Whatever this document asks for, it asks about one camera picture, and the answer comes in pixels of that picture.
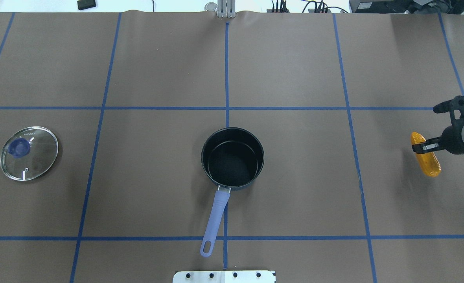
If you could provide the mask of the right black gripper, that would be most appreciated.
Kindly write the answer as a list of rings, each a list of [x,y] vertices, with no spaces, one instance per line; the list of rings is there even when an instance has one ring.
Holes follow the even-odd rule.
[[[412,136],[411,147],[414,153],[431,153],[446,150],[449,153],[464,154],[462,129],[464,124],[446,127],[440,137],[424,139],[423,136]]]

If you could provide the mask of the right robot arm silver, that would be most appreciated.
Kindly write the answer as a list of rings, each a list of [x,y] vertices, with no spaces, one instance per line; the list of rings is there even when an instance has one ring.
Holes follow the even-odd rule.
[[[464,154],[464,122],[456,122],[446,127],[441,136],[416,143],[411,146],[416,154],[447,151],[451,154]]]

